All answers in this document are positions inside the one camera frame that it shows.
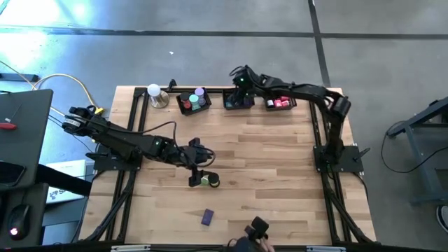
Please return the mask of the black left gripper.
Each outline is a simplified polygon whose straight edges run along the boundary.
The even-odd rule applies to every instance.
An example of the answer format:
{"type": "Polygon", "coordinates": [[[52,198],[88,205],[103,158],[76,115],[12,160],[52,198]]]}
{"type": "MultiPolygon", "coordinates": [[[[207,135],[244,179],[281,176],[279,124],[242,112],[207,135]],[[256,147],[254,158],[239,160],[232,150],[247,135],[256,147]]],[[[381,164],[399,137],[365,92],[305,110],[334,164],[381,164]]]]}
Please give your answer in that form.
{"type": "Polygon", "coordinates": [[[180,160],[181,166],[191,171],[191,176],[188,178],[188,185],[190,187],[199,186],[202,184],[202,179],[206,177],[208,184],[214,187],[214,173],[212,171],[199,170],[199,167],[205,167],[205,162],[211,159],[214,161],[214,152],[205,148],[200,139],[195,137],[188,142],[187,146],[180,146],[180,160]]]}

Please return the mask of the light bulb table lamp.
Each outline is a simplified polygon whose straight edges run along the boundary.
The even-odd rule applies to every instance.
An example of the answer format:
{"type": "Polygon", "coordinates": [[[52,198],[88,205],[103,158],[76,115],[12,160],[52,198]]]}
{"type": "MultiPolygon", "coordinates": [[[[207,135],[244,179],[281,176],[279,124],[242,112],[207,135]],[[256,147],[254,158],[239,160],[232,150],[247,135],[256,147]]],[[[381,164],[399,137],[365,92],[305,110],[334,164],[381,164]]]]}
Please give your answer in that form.
{"type": "Polygon", "coordinates": [[[147,87],[147,93],[151,100],[151,106],[156,109],[162,109],[169,104],[169,95],[157,84],[150,84],[147,87]]]}

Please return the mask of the black handheld controller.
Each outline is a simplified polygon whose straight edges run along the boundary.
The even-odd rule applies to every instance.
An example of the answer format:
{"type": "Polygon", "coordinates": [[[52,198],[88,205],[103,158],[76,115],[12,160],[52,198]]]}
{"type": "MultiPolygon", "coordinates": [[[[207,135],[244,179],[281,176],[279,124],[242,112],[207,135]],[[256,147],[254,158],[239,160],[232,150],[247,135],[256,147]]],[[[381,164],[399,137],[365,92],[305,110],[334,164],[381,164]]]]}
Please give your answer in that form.
{"type": "Polygon", "coordinates": [[[238,238],[233,246],[228,246],[229,252],[266,252],[260,244],[262,239],[268,239],[269,224],[256,216],[250,225],[244,228],[245,235],[238,238]]]}

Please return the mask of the person's hand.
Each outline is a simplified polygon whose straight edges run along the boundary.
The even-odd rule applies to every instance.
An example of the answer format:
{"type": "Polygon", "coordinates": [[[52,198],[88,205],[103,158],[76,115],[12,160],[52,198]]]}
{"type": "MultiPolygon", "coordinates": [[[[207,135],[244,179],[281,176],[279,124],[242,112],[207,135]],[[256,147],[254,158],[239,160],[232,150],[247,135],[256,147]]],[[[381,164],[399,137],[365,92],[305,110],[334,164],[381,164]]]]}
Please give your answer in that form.
{"type": "Polygon", "coordinates": [[[270,241],[266,238],[262,238],[259,241],[260,247],[264,252],[276,252],[273,245],[270,244],[270,241]]]}

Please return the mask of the white printed box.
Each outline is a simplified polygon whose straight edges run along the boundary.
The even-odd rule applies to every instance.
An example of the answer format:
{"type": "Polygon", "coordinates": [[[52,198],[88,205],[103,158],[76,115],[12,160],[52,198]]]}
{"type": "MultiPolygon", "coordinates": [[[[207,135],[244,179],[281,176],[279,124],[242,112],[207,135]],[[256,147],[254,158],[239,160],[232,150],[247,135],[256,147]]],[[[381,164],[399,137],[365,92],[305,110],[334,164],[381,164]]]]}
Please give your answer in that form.
{"type": "MultiPolygon", "coordinates": [[[[54,162],[46,165],[49,168],[64,174],[80,178],[85,180],[86,173],[86,160],[73,160],[67,162],[54,162]]],[[[48,195],[46,198],[46,204],[56,204],[61,202],[68,202],[73,200],[81,200],[84,196],[63,190],[60,188],[49,187],[48,195]]]]}

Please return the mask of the black glossy device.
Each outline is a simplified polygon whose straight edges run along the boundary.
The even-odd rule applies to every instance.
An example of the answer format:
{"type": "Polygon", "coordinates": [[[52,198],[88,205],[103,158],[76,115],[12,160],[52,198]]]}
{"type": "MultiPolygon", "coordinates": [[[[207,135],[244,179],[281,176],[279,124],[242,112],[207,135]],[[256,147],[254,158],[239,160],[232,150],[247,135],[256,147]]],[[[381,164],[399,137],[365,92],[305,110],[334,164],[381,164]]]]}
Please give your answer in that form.
{"type": "Polygon", "coordinates": [[[23,165],[0,161],[0,185],[16,186],[26,170],[27,168],[23,165]]]}

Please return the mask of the black computer mouse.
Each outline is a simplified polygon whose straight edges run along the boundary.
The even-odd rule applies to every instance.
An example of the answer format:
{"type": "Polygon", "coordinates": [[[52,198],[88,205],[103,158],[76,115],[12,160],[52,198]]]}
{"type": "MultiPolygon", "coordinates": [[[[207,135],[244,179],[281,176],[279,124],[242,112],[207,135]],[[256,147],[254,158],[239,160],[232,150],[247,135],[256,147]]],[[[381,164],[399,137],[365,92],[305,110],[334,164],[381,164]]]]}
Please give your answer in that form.
{"type": "Polygon", "coordinates": [[[7,218],[7,231],[12,240],[24,239],[29,233],[31,206],[19,204],[15,206],[7,218]]]}

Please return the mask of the grey metal cart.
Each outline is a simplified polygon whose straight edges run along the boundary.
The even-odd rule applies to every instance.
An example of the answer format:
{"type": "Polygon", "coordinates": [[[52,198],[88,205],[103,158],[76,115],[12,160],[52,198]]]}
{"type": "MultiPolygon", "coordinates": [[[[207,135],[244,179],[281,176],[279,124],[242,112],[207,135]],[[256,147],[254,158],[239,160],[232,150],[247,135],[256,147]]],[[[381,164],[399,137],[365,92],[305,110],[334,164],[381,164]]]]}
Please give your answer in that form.
{"type": "Polygon", "coordinates": [[[423,192],[411,204],[448,201],[448,97],[435,100],[411,118],[387,129],[385,137],[405,134],[416,160],[405,174],[418,172],[423,192]]]}

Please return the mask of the black floor bar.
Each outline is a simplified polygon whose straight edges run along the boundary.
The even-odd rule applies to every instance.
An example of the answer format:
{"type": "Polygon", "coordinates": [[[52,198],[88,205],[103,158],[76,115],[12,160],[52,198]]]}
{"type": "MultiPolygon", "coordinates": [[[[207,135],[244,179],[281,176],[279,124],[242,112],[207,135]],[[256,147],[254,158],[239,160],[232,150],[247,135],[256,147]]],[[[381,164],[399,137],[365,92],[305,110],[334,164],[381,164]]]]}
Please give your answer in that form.
{"type": "Polygon", "coordinates": [[[1,81],[29,81],[35,83],[39,80],[39,76],[35,74],[22,74],[21,76],[17,73],[0,73],[1,81]]]}

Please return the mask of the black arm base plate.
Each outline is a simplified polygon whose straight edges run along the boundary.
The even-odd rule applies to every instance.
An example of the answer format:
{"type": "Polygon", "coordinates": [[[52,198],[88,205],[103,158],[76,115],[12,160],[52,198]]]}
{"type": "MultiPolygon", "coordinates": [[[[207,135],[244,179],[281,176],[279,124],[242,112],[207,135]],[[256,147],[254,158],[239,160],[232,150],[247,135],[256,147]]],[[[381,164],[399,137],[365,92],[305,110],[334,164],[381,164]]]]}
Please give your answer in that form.
{"type": "Polygon", "coordinates": [[[94,153],[86,153],[85,156],[94,161],[94,169],[97,171],[138,171],[143,160],[141,155],[132,155],[130,159],[125,159],[101,144],[94,153]]]}
{"type": "Polygon", "coordinates": [[[370,151],[370,148],[360,150],[357,146],[344,146],[340,158],[330,162],[323,156],[323,146],[313,148],[315,166],[317,172],[363,172],[362,157],[370,151]]]}

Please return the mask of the silver metal bracket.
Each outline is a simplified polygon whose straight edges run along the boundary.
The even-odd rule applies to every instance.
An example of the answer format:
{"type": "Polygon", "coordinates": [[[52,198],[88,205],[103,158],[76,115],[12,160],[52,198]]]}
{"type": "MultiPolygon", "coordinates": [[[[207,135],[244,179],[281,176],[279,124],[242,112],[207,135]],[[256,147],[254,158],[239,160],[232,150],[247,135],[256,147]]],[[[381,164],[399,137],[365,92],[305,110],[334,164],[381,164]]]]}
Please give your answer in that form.
{"type": "Polygon", "coordinates": [[[147,244],[112,246],[110,252],[150,252],[151,246],[147,244]]]}
{"type": "Polygon", "coordinates": [[[347,249],[338,246],[308,246],[306,252],[347,252],[347,249]]]}

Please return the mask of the red-handled screwdriver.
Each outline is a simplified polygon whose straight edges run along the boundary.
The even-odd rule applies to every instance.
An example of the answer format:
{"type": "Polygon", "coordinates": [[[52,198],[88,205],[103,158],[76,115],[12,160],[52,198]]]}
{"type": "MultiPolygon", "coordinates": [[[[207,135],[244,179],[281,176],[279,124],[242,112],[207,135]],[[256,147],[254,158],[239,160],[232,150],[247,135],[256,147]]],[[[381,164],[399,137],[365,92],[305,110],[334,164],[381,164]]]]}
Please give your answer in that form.
{"type": "Polygon", "coordinates": [[[0,130],[16,130],[18,128],[16,124],[12,123],[12,120],[14,119],[14,117],[16,116],[21,107],[22,106],[19,105],[16,108],[15,112],[9,118],[5,118],[3,122],[0,122],[0,130]]]}

